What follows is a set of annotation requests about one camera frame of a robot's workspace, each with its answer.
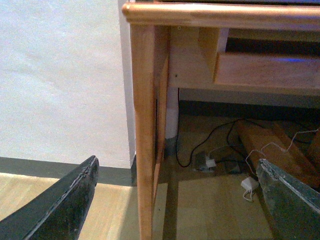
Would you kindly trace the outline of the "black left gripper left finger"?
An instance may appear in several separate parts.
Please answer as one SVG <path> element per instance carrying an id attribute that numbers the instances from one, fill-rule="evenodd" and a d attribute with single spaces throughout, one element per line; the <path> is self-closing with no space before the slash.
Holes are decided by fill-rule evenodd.
<path id="1" fill-rule="evenodd" d="M 77 240 L 94 198 L 99 160 L 92 155 L 0 222 L 2 240 Z"/>

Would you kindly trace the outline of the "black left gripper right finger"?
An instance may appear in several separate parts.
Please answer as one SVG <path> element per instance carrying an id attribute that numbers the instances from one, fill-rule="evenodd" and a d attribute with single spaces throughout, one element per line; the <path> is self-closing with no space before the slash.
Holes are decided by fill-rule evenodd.
<path id="1" fill-rule="evenodd" d="M 256 174 L 265 204 L 284 240 L 320 238 L 320 193 L 262 158 Z"/>

